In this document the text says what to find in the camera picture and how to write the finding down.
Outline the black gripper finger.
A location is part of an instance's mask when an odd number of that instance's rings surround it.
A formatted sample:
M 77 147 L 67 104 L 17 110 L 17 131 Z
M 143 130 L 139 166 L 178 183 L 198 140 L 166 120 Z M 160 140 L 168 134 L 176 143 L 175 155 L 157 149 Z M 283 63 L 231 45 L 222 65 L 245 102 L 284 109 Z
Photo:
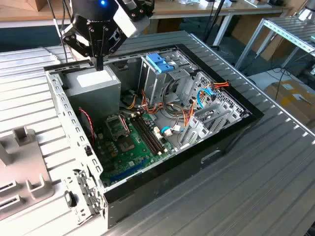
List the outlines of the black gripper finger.
M 126 35 L 119 27 L 112 30 L 107 26 L 103 26 L 99 53 L 99 71 L 103 70 L 104 58 L 108 58 L 109 55 L 116 52 L 126 39 Z
M 88 45 L 78 40 L 77 29 L 71 23 L 67 26 L 64 30 L 62 30 L 62 42 L 67 44 L 71 49 L 76 51 L 83 57 L 89 57 L 90 61 L 93 63 L 96 71 L 99 71 L 99 49 L 93 40 L 93 31 L 94 29 L 91 28 L 92 32 L 88 30 Z

